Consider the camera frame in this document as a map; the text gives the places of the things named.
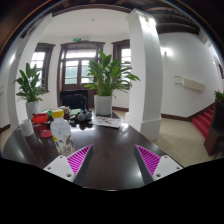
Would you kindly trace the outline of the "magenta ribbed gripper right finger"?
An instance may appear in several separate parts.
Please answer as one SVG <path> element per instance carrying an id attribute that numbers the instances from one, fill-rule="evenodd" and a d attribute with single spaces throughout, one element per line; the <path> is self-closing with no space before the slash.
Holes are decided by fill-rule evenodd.
<path id="1" fill-rule="evenodd" d="M 144 181 L 156 181 L 182 169 L 168 155 L 159 156 L 142 146 L 136 145 L 134 153 Z"/>

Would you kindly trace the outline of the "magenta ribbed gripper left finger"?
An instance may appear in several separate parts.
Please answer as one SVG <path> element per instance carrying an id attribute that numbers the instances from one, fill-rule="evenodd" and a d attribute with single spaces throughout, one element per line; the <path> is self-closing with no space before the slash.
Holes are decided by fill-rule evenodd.
<path id="1" fill-rule="evenodd" d="M 68 156 L 59 155 L 44 170 L 73 182 L 87 169 L 92 154 L 93 145 L 90 144 Z"/>

